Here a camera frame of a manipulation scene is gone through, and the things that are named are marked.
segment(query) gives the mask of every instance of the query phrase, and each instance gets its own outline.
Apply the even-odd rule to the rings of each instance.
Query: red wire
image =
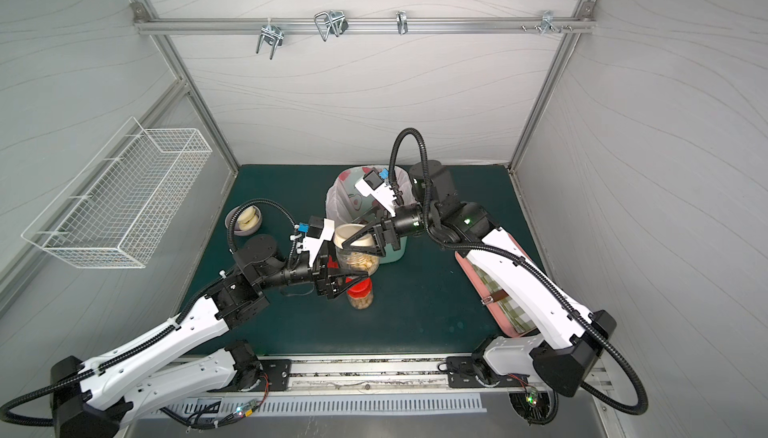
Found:
[[[528,392],[528,388],[526,387],[527,385],[525,384],[525,382],[524,382],[523,380],[521,380],[520,378],[518,378],[517,376],[515,376],[515,375],[513,375],[513,374],[508,374],[507,376],[511,376],[512,378],[515,378],[517,381],[519,381],[519,382],[520,382],[520,384],[521,384],[521,385],[523,385],[523,391],[524,391],[525,393],[527,393],[527,392]]]
[[[263,406],[264,402],[266,401],[266,397],[270,394],[270,377],[267,375],[264,375],[264,397],[261,399],[261,405]]]

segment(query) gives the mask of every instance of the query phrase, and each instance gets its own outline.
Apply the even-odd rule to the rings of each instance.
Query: checkered cloth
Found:
[[[480,280],[482,280],[482,282],[485,284],[485,287],[488,289],[488,291],[495,293],[496,291],[502,289],[502,287],[499,286],[493,278],[488,276],[485,271],[476,267],[474,264],[472,265],[472,268],[475,270],[475,273],[478,274]],[[502,311],[504,311],[504,315],[506,315],[506,317],[509,319],[509,322],[512,323],[514,330],[518,333],[525,334],[528,331],[531,331],[533,328],[536,328],[533,320],[531,320],[531,318],[525,313],[524,309],[520,308],[518,304],[514,302],[512,297],[506,297],[501,301],[497,301],[497,303],[498,306],[502,308]]]

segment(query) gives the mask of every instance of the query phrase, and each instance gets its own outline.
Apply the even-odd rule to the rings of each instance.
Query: metal base plate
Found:
[[[285,391],[290,378],[290,360],[260,360],[266,378],[270,381],[270,391]],[[259,382],[251,391],[264,391],[264,381]]]
[[[522,390],[519,381],[506,375],[494,374],[494,378],[498,380],[498,384],[495,386],[481,383],[475,377],[471,356],[448,356],[446,368],[448,370],[448,386],[451,388],[519,388]],[[516,374],[516,376],[528,384],[528,375]]]

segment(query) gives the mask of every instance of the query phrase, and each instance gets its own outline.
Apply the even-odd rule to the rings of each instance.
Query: vent grille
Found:
[[[192,398],[183,403],[168,405],[182,416],[188,416],[205,406],[216,403],[217,398]],[[242,398],[222,399],[218,417],[232,413],[247,402]],[[264,406],[252,416],[338,416],[338,415],[437,415],[485,413],[478,393],[460,394],[395,394],[370,396],[270,396]],[[203,414],[201,418],[213,417]],[[148,418],[166,417],[159,410]]]

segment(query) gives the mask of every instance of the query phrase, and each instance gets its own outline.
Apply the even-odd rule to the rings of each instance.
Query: wire basket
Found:
[[[135,119],[129,124],[138,129],[112,137],[110,143],[124,143],[104,158],[101,174],[87,182],[82,177],[100,162],[97,155],[22,238],[77,268],[146,266],[211,149],[194,128],[144,129]],[[51,215],[49,208],[62,198],[64,205]]]

